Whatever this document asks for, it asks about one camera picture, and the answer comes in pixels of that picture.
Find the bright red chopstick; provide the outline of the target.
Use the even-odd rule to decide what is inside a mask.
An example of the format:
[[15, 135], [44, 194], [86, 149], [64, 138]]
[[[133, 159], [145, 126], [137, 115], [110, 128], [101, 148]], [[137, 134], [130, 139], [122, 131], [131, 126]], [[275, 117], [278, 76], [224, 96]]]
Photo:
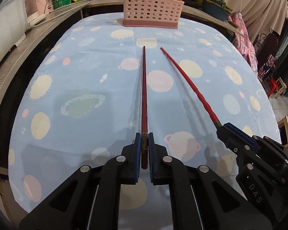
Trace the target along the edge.
[[196, 85], [193, 83], [193, 81], [189, 78], [189, 76], [183, 71], [183, 69], [178, 65], [178, 63], [169, 55], [168, 52], [165, 51], [163, 47], [160, 48], [161, 51], [164, 53], [164, 55], [171, 61], [171, 63], [174, 65], [174, 67], [179, 71], [179, 73], [183, 76], [185, 81], [188, 83], [190, 88], [194, 91], [194, 93], [197, 95], [199, 101], [202, 103], [204, 109], [208, 113], [212, 123], [218, 129], [222, 126], [221, 122], [219, 121], [219, 118], [217, 115], [213, 112], [212, 108], [204, 98], [201, 92], [199, 92], [199, 89], [196, 87]]

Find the dark maroon chopstick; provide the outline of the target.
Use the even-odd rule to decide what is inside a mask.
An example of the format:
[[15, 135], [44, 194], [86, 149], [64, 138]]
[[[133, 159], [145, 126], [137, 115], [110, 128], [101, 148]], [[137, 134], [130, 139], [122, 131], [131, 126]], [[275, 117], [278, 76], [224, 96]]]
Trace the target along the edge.
[[141, 98], [141, 168], [148, 168], [148, 110], [147, 110], [147, 69], [146, 47], [142, 49], [142, 98]]

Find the dark teal basin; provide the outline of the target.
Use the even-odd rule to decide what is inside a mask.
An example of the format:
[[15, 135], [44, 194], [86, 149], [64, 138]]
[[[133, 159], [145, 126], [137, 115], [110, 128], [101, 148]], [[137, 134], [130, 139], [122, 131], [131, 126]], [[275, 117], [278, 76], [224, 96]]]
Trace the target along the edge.
[[232, 9], [223, 0], [203, 0], [202, 10], [221, 21], [226, 21], [232, 13]]

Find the light blue planet tablecloth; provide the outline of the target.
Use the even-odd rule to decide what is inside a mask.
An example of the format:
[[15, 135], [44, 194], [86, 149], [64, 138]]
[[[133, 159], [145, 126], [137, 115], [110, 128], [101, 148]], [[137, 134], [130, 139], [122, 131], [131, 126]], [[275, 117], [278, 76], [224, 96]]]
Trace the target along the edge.
[[[9, 171], [20, 229], [273, 229], [236, 181], [236, 154], [183, 76], [222, 125], [279, 140], [275, 115], [251, 67], [216, 29], [122, 25], [123, 14], [82, 19], [37, 68], [11, 133]], [[134, 181], [146, 47], [148, 134], [158, 180]]]

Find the pink plastic utensil basket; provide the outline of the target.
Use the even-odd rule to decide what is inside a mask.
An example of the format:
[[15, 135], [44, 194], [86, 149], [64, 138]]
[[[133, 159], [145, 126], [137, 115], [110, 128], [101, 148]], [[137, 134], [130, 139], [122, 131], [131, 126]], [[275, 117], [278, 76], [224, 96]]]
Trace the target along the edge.
[[182, 0], [123, 0], [123, 26], [177, 29]]

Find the blue white dish rack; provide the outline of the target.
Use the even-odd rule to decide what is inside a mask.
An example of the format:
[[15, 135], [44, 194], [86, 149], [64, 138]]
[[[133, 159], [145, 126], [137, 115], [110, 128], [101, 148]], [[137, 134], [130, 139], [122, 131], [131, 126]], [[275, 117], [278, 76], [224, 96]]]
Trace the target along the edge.
[[0, 62], [13, 46], [26, 37], [25, 0], [3, 0], [0, 4]]

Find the beige curtain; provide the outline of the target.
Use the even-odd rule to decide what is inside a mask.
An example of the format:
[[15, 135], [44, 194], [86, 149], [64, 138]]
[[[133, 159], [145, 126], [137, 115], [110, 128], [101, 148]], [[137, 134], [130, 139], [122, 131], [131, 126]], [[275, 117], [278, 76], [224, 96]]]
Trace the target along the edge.
[[258, 34], [273, 30], [281, 34], [288, 19], [287, 0], [223, 0], [234, 14], [240, 13], [253, 42]]

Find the pink floral garment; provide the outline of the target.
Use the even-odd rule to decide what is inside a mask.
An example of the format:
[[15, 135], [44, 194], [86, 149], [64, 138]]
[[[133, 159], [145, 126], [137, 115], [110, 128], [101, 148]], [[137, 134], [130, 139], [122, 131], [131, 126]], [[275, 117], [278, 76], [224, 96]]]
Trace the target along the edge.
[[244, 36], [239, 34], [235, 34], [235, 38], [233, 40], [233, 45], [240, 52], [243, 58], [248, 62], [252, 71], [257, 75], [257, 58], [255, 55], [255, 49], [252, 42], [249, 39], [248, 30], [245, 25], [245, 22], [242, 18], [242, 15], [237, 13], [228, 17], [228, 21], [234, 23], [238, 26], [238, 30]]

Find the red plastic stool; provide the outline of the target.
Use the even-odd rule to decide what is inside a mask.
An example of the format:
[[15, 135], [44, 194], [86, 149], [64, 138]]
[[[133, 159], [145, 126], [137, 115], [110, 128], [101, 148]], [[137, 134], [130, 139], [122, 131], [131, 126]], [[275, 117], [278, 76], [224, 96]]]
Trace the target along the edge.
[[270, 78], [268, 84], [270, 85], [270, 90], [267, 93], [267, 96], [271, 97], [272, 95], [276, 95], [281, 87], [281, 82], [279, 81], [279, 79], [275, 80], [273, 78]]

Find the wooden counter shelf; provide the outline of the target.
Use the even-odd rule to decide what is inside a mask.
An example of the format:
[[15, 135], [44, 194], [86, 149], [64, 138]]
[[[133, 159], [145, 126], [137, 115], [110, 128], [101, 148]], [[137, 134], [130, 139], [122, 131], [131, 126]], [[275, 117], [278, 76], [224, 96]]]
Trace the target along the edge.
[[0, 62], [0, 175], [7, 177], [14, 156], [10, 139], [22, 98], [27, 98], [30, 79], [55, 42], [82, 16], [115, 14], [123, 11], [123, 0], [87, 0], [61, 7], [38, 28], [26, 33], [24, 43], [13, 48]]

